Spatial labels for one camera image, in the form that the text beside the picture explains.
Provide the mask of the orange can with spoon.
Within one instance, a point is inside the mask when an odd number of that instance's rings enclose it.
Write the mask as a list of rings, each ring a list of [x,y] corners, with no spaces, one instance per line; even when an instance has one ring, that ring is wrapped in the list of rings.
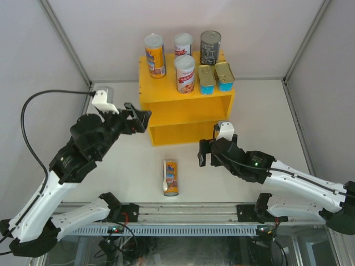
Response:
[[[168,189],[163,193],[164,196],[173,197],[179,194],[178,188],[178,164],[172,160],[166,160],[166,180]]]

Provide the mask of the red white labelled can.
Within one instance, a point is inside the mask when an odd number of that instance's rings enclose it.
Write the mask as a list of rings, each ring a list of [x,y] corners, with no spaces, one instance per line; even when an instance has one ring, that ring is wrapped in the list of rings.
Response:
[[[175,59],[176,88],[180,94],[192,93],[195,86],[195,59],[182,55]]]

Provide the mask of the gold rectangular tin blue label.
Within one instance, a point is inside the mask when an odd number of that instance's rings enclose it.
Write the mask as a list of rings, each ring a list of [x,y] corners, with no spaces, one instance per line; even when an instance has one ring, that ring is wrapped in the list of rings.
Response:
[[[231,91],[235,77],[228,62],[219,62],[215,64],[217,74],[217,87],[220,92]]]

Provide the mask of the white lidded yellow can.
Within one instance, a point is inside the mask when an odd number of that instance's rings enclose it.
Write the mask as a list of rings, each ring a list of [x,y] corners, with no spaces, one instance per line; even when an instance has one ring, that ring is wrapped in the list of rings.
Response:
[[[144,39],[145,54],[152,78],[161,79],[166,75],[164,41],[158,34],[150,34]]]

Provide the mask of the white lidded pink can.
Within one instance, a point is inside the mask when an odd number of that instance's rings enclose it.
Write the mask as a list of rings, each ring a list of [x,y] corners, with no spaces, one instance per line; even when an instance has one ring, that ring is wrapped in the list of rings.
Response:
[[[174,37],[174,53],[175,57],[182,55],[192,56],[192,41],[193,38],[188,33],[180,33]]]

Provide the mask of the black cylindrical can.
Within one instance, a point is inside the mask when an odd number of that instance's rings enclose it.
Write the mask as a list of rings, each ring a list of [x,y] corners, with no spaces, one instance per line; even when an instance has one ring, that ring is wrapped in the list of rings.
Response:
[[[221,34],[215,30],[207,30],[200,36],[200,64],[215,65],[219,58]]]

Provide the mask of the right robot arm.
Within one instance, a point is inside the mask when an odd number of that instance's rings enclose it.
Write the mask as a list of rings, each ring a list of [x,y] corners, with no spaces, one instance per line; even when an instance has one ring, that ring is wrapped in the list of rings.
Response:
[[[312,200],[321,206],[317,213],[330,229],[354,234],[354,182],[330,183],[315,176],[298,173],[271,155],[237,147],[237,135],[225,138],[200,140],[199,165],[206,165],[211,154],[211,165],[223,166],[230,174],[246,182],[281,187]]]

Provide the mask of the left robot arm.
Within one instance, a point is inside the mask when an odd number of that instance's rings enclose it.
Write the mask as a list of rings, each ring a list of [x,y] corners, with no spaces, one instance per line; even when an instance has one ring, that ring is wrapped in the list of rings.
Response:
[[[123,110],[81,116],[70,128],[71,137],[50,162],[49,172],[31,201],[12,219],[1,221],[1,234],[10,237],[9,253],[36,258],[48,253],[66,235],[96,221],[117,222],[121,202],[102,193],[94,202],[55,215],[66,195],[101,162],[121,134],[144,133],[151,111],[125,103]]]

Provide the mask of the yellow wooden shelf cabinet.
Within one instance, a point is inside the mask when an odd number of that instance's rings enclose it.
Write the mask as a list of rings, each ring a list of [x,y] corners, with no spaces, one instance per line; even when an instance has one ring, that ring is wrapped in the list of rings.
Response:
[[[152,78],[145,56],[139,58],[139,103],[150,110],[148,133],[153,146],[166,146],[199,142],[211,139],[214,125],[230,117],[235,90],[211,95],[200,93],[199,82],[190,94],[176,89],[173,54],[167,54],[167,74],[161,79]]]

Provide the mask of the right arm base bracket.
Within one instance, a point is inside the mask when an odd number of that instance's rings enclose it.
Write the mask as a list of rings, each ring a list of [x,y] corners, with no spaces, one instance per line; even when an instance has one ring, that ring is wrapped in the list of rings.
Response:
[[[257,222],[257,223],[276,223],[288,222],[287,216],[276,216],[271,214],[269,209],[265,207],[256,208],[255,204],[238,204],[236,206],[237,219],[241,223]]]

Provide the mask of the aluminium mounting rail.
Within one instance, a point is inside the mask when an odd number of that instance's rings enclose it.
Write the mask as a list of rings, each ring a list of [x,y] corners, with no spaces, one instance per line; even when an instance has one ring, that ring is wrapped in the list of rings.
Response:
[[[236,206],[247,203],[134,203],[139,206],[136,224],[241,223]]]

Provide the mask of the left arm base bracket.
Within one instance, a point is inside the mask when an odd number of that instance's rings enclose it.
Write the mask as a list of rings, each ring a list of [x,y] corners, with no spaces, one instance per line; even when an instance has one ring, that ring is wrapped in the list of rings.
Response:
[[[124,204],[110,210],[106,220],[112,223],[137,222],[139,216],[139,206],[137,204]]]

